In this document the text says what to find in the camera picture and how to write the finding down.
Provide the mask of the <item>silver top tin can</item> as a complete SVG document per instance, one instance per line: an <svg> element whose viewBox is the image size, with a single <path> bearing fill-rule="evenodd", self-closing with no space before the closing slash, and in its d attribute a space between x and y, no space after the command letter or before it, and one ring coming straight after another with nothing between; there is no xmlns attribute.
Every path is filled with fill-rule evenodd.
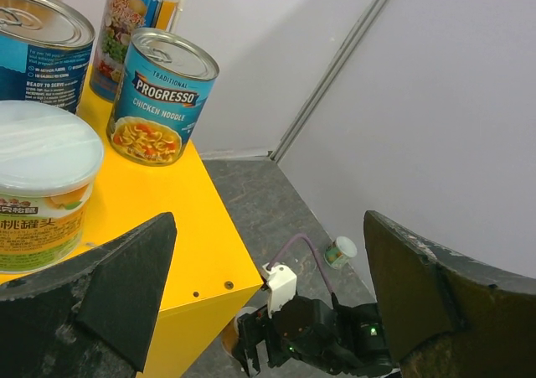
<svg viewBox="0 0 536 378"><path fill-rule="evenodd" d="M139 28L131 42L106 135L123 157L168 166L183 155L219 66L176 34Z"/></svg>

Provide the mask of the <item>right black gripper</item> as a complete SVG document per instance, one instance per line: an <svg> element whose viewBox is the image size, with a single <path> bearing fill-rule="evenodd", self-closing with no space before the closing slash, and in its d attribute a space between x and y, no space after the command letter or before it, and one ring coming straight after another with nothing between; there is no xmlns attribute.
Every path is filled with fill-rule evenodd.
<svg viewBox="0 0 536 378"><path fill-rule="evenodd" d="M336 314L322 300L293 298L269 317L264 306L238 318L239 339L232 356L247 376L260 374L258 344L265 344L267 364L280 367L299 360L331 375L339 373L339 362L331 346L336 337Z"/></svg>

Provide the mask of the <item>teal blue pull-tab can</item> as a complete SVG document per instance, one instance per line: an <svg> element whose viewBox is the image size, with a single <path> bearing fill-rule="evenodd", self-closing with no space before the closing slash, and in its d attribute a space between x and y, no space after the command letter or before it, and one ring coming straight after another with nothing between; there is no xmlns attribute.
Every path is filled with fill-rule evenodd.
<svg viewBox="0 0 536 378"><path fill-rule="evenodd" d="M60 0L1 0L1 99L75 114L94 38L90 21Z"/></svg>

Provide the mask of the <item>blue orange can with spoon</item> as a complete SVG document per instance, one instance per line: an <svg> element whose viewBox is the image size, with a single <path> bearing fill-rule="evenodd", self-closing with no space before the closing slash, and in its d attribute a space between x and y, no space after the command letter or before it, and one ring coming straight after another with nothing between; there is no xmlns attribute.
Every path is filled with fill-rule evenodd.
<svg viewBox="0 0 536 378"><path fill-rule="evenodd" d="M90 88L100 98L115 99L131 34L138 28L168 31L180 1L106 0L90 75Z"/></svg>

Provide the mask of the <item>yellow shelf cabinet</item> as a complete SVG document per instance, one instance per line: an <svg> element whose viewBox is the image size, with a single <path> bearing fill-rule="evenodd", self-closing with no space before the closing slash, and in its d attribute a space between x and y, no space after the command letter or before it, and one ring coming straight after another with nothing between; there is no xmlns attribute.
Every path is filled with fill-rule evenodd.
<svg viewBox="0 0 536 378"><path fill-rule="evenodd" d="M167 167L106 147L80 244L1 277L1 374L179 377L259 286L193 144Z"/></svg>

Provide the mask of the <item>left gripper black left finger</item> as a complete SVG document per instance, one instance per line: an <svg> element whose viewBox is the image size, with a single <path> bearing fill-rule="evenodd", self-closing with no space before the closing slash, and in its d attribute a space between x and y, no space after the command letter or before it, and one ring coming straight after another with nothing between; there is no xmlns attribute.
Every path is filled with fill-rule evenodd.
<svg viewBox="0 0 536 378"><path fill-rule="evenodd" d="M134 377L143 371L177 227L161 213L1 286L3 377Z"/></svg>

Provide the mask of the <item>green label can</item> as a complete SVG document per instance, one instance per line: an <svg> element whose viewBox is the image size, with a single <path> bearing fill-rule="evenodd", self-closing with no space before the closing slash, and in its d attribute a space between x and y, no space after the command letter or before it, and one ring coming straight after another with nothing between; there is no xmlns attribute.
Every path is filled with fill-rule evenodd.
<svg viewBox="0 0 536 378"><path fill-rule="evenodd" d="M1 103L1 271L68 256L83 236L104 145L78 116L34 101Z"/></svg>

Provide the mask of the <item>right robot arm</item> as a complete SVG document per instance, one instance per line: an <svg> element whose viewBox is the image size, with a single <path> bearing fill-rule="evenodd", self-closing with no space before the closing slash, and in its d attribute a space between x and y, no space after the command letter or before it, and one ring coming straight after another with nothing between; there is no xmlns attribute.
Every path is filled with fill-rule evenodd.
<svg viewBox="0 0 536 378"><path fill-rule="evenodd" d="M258 344L267 365L294 359L329 375L401 377L389 352L377 303L355 307L295 295L277 311L256 309L238 318L238 341L231 350L249 377L260 374Z"/></svg>

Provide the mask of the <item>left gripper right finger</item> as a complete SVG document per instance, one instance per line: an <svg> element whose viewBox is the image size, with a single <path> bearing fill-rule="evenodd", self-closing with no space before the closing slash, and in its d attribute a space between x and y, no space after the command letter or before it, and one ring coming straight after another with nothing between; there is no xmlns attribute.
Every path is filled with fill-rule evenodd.
<svg viewBox="0 0 536 378"><path fill-rule="evenodd" d="M403 377L533 377L535 281L366 211L368 265Z"/></svg>

